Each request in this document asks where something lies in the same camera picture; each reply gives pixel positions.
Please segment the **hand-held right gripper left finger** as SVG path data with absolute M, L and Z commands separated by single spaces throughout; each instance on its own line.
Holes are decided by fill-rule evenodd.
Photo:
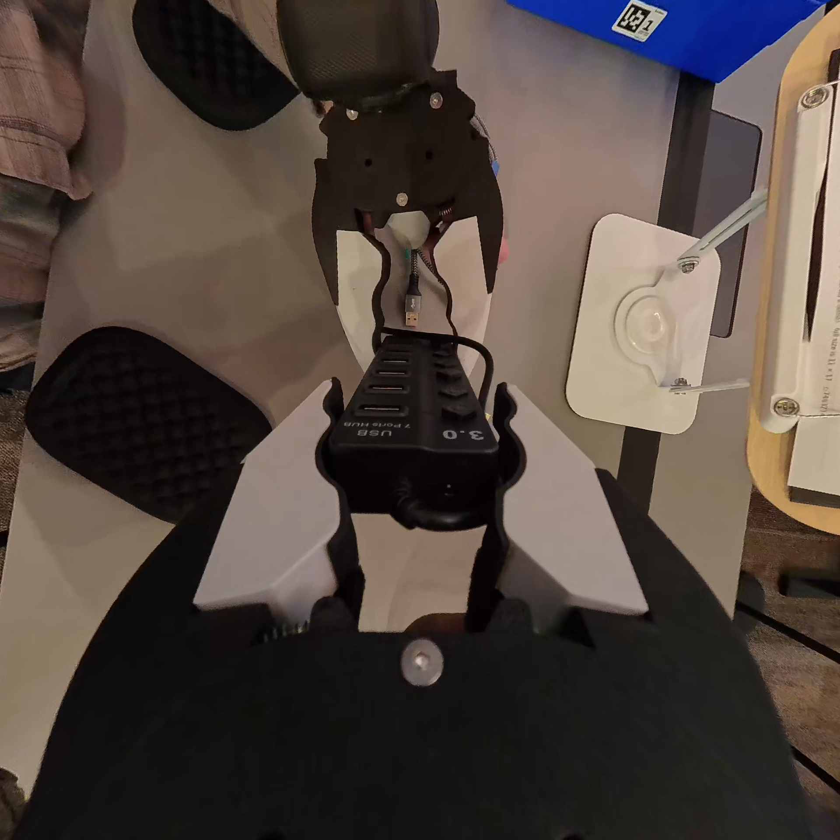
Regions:
M 264 605 L 274 617 L 310 617 L 317 601 L 337 596 L 360 615 L 350 506 L 325 460 L 342 414 L 339 380 L 324 381 L 245 457 L 196 607 Z

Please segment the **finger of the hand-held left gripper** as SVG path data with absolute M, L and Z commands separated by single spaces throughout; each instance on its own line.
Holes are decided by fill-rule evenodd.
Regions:
M 360 231 L 337 231 L 336 246 L 337 312 L 353 356 L 366 371 L 375 357 L 376 324 L 382 319 L 379 299 L 391 277 L 391 255 L 376 237 Z
M 428 331 L 485 342 L 488 291 L 477 216 L 455 220 L 428 247 Z

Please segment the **blue plastic bin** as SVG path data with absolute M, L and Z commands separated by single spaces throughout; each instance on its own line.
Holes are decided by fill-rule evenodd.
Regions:
M 825 1 L 509 1 L 706 81 L 726 80 Z

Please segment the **black wrist rest pad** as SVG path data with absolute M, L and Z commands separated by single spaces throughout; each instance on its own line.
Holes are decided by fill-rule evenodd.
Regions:
M 38 378 L 25 425 L 51 458 L 176 524 L 272 429 L 244 394 L 144 332 L 103 327 Z
M 137 1 L 132 27 L 147 67 L 185 108 L 215 128 L 252 130 L 299 95 L 209 2 Z

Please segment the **black usb hub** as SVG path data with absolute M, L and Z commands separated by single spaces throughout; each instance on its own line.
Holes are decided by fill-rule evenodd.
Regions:
M 493 375 L 481 343 L 383 328 L 326 444 L 350 515 L 430 532 L 486 527 L 499 482 L 498 433 L 486 414 Z

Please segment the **instruction sheet on stand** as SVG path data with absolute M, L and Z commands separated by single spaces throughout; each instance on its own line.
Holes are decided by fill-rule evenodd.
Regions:
M 780 82 L 773 123 L 769 169 L 769 201 L 764 225 L 760 303 L 755 332 L 749 432 L 746 455 L 752 483 L 762 496 L 790 518 L 809 528 L 838 535 L 839 510 L 790 499 L 788 473 L 795 432 L 782 434 L 763 427 L 763 386 L 769 379 L 775 351 L 781 348 L 781 297 L 776 291 L 776 258 L 789 206 L 795 157 L 796 110 L 802 95 L 826 79 L 831 54 L 839 46 L 839 12 L 834 9 L 804 36 L 789 59 Z

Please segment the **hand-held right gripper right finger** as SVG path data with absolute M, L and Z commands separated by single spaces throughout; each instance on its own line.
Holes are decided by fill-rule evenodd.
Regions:
M 648 603 L 598 471 L 515 385 L 499 384 L 493 412 L 499 482 L 473 567 L 473 619 L 501 598 L 533 621 L 584 608 L 643 616 Z

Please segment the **white stand base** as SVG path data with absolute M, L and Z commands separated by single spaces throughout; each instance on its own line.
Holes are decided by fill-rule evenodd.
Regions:
M 721 262 L 717 247 L 767 207 L 757 191 L 708 234 L 693 238 L 617 213 L 592 230 L 565 386 L 582 418 L 661 434 L 694 422 L 703 385 Z

